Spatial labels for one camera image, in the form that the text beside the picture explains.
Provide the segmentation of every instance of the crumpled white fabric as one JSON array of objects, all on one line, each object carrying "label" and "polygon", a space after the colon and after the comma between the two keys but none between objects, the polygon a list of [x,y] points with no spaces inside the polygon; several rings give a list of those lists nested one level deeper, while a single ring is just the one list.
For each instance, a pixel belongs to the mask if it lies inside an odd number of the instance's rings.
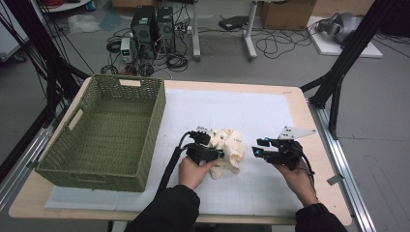
[{"label": "crumpled white fabric", "polygon": [[209,146],[224,152],[224,157],[217,159],[216,165],[211,168],[211,177],[218,179],[222,176],[224,169],[238,174],[239,161],[245,154],[242,135],[232,129],[210,130],[208,134],[211,136]]},{"label": "crumpled white fabric", "polygon": [[67,21],[69,22],[71,34],[95,32],[100,30],[100,24],[92,15],[77,14],[70,16]]}]

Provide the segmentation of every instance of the white device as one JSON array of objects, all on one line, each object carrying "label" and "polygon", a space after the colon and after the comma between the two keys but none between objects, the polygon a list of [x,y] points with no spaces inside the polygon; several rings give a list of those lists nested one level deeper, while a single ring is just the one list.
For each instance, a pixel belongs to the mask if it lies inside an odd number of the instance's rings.
[{"label": "white device", "polygon": [[278,140],[293,140],[316,133],[316,130],[300,129],[285,126],[278,136]]},{"label": "white device", "polygon": [[121,55],[123,56],[123,61],[126,64],[132,63],[133,52],[132,52],[131,38],[121,39]]}]

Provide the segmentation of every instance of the aluminum frame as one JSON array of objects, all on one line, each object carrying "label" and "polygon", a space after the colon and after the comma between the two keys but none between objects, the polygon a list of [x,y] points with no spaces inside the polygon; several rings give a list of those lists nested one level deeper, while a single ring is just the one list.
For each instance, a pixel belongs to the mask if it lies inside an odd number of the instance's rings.
[{"label": "aluminum frame", "polygon": [[326,139],[327,145],[330,149],[336,172],[343,176],[341,183],[350,200],[350,204],[357,222],[359,223],[362,231],[375,232],[376,228],[374,227],[370,213],[367,210],[359,188],[356,185],[355,179],[350,170],[349,164],[347,163],[343,150],[341,149],[340,143],[333,139],[332,133],[329,131],[329,116],[326,109],[316,108],[311,104],[309,107],[311,108],[311,111],[316,114],[317,119],[320,122],[320,125],[318,126],[320,126],[322,132],[324,133],[324,138]]},{"label": "aluminum frame", "polygon": [[38,156],[41,154],[52,135],[53,126],[46,129],[40,129],[19,159],[18,163],[9,172],[9,175],[0,186],[0,212],[4,210],[15,191],[26,180],[28,174],[32,170],[29,164],[37,161]]}]

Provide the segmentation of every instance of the wicker basket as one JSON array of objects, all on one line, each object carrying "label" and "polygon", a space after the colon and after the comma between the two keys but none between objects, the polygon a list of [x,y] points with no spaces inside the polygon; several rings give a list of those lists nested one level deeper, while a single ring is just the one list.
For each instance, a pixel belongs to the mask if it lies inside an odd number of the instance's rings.
[{"label": "wicker basket", "polygon": [[164,108],[163,80],[96,74],[35,170],[61,187],[144,191]]}]

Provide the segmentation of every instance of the desk leg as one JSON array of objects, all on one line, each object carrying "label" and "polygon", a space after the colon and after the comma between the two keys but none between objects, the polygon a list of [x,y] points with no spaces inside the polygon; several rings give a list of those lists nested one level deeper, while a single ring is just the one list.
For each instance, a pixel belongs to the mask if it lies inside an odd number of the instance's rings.
[{"label": "desk leg", "polygon": [[128,223],[126,221],[109,221],[108,231],[109,232],[124,232],[126,230]]},{"label": "desk leg", "polygon": [[193,49],[193,59],[195,59],[195,61],[200,61],[200,59],[201,59],[201,50],[199,48],[197,5],[198,5],[198,0],[194,0],[193,1],[192,49]]},{"label": "desk leg", "polygon": [[250,38],[250,33],[252,32],[253,20],[255,19],[256,8],[257,8],[257,1],[252,1],[251,7],[250,7],[250,13],[249,13],[248,30],[244,31],[245,43],[247,44],[247,47],[248,47],[250,61],[257,57],[255,47],[253,46],[252,39]]}]

